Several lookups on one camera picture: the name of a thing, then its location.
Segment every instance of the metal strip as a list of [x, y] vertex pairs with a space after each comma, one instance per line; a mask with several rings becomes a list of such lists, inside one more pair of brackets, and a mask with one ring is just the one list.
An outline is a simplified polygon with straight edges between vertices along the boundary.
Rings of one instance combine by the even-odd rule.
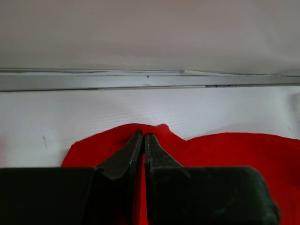
[[0, 75], [0, 91], [300, 85], [300, 76]]

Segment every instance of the white surface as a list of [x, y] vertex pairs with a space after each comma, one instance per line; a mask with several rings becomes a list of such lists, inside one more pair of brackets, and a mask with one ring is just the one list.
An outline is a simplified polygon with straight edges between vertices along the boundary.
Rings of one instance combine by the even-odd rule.
[[58, 166], [76, 141], [125, 123], [177, 135], [300, 138], [300, 87], [0, 93], [0, 166]]
[[0, 67], [300, 72], [299, 0], [1, 0]]

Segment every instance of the red cloth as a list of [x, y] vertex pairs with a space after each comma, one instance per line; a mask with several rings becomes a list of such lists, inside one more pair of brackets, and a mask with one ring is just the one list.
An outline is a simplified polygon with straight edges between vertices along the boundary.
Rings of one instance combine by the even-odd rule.
[[[161, 146], [183, 166], [249, 165], [265, 178], [281, 214], [281, 225], [300, 225], [300, 140], [275, 135], [222, 133], [185, 141], [165, 124], [127, 124], [72, 145], [62, 166], [97, 166], [123, 147], [135, 131], [155, 133]], [[141, 187], [141, 225], [146, 216], [145, 173]]]

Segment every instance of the red fabric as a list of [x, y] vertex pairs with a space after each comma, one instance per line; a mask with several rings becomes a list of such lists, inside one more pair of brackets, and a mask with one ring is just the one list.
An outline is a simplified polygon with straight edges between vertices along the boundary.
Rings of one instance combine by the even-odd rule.
[[[222, 133], [185, 141], [165, 124], [157, 127], [127, 124], [76, 142], [62, 166], [97, 166], [124, 146], [137, 130], [144, 134], [155, 133], [161, 146], [184, 166], [249, 165], [256, 168], [282, 211], [281, 225], [300, 224], [300, 140], [266, 134]], [[141, 225], [148, 224], [145, 190], [143, 171], [139, 197]]]

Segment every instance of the red object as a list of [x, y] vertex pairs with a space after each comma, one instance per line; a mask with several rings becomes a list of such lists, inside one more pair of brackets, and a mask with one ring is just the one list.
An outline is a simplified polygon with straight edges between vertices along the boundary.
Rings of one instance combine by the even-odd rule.
[[[72, 145], [62, 166], [97, 166], [123, 147], [135, 131], [155, 133], [161, 146], [183, 166], [249, 165], [265, 178], [281, 213], [281, 225], [300, 225], [300, 140], [276, 135], [222, 133], [185, 141], [165, 124], [127, 124]], [[139, 224], [146, 216], [145, 172], [142, 173]]]

